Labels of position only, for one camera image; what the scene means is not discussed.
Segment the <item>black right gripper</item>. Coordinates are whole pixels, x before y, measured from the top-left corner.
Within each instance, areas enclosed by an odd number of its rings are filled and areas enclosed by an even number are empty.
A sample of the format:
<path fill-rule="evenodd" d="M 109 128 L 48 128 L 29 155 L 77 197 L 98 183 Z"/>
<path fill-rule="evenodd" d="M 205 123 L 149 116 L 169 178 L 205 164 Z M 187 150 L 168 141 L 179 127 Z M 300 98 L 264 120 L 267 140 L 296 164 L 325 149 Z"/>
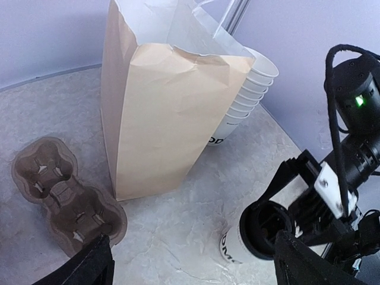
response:
<path fill-rule="evenodd" d="M 379 56 L 363 53 L 332 66 L 327 58 L 324 89 L 327 95 L 333 150 L 325 161 L 335 171 L 339 187 L 347 189 L 341 202 L 343 220 L 349 219 L 358 200 L 357 189 L 379 167 Z M 321 166 L 308 151 L 283 161 L 265 192 L 255 202 L 259 207 L 296 181 L 296 197 L 288 216 L 302 232 L 315 236 L 324 202 L 314 188 Z"/>

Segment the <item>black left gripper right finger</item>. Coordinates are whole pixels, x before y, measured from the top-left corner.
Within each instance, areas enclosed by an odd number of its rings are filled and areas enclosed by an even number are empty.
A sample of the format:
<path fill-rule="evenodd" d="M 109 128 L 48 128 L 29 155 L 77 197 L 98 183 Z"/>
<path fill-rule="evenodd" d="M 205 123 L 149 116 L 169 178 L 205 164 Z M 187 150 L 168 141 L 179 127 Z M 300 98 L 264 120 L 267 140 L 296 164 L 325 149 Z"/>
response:
<path fill-rule="evenodd" d="M 274 255 L 277 284 L 360 284 L 296 239 L 280 231 L 275 240 Z"/>

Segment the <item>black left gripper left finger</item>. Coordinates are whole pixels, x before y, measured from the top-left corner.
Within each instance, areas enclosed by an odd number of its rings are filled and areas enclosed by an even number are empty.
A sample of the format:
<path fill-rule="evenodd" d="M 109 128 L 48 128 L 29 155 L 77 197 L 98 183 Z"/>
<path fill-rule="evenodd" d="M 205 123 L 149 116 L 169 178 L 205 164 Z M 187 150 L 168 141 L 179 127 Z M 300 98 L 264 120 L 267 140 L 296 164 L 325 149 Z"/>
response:
<path fill-rule="evenodd" d="M 112 285 L 115 261 L 107 235 L 99 235 L 54 272 L 35 285 Z"/>

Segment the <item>black coffee cup lid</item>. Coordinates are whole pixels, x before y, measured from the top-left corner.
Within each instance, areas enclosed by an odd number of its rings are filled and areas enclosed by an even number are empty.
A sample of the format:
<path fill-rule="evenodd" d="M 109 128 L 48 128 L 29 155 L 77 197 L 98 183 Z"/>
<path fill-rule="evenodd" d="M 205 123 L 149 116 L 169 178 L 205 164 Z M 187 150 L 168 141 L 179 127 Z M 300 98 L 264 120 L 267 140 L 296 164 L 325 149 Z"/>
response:
<path fill-rule="evenodd" d="M 253 256 L 272 260 L 275 254 L 277 233 L 285 230 L 295 234 L 295 221 L 282 205 L 267 201 L 254 208 L 248 206 L 239 220 L 240 235 L 243 244 Z"/>

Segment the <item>white paper coffee cup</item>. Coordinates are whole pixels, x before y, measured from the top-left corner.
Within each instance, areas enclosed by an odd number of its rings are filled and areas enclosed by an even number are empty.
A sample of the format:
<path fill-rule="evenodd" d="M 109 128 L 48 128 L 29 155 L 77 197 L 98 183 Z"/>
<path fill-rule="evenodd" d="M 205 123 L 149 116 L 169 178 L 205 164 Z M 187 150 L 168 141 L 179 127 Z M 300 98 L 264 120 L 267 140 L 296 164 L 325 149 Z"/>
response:
<path fill-rule="evenodd" d="M 242 240 L 238 224 L 232 226 L 220 240 L 220 252 L 222 257 L 232 264 L 252 262 L 254 255 L 248 250 Z"/>

